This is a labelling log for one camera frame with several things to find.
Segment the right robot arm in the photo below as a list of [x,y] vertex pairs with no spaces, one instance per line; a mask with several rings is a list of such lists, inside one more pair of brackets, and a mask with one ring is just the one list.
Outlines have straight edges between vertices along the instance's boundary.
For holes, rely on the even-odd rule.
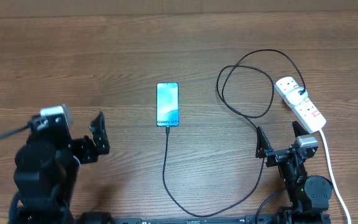
[[[264,130],[257,127],[257,149],[255,156],[265,159],[267,167],[277,167],[284,188],[269,196],[258,208],[255,223],[330,223],[329,208],[333,183],[320,175],[308,175],[304,163],[318,149],[317,139],[297,121],[292,122],[295,142],[287,149],[274,150]],[[289,207],[282,207],[273,215],[260,217],[266,203],[282,192],[288,194]]]

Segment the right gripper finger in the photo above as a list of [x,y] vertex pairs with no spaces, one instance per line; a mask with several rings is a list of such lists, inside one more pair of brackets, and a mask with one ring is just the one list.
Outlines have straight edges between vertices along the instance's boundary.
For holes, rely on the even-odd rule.
[[309,132],[305,130],[298,121],[293,121],[292,127],[296,138],[299,136],[304,136],[309,134]]
[[255,151],[256,158],[268,157],[273,152],[273,148],[268,140],[264,130],[257,127],[257,146]]

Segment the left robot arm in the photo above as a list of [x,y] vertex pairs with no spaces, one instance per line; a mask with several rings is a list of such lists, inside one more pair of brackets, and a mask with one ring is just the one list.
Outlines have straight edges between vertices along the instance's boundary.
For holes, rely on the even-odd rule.
[[16,156],[18,188],[9,209],[9,223],[77,223],[70,202],[83,164],[108,154],[105,117],[89,125],[92,136],[72,139],[65,113],[34,116],[30,135]]

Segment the Galaxy S24+ smartphone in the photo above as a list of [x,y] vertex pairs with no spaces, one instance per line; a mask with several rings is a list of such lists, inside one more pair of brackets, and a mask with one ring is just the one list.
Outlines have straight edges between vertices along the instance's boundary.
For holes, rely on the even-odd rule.
[[157,126],[178,126],[180,123],[179,120],[178,83],[158,83],[156,111]]

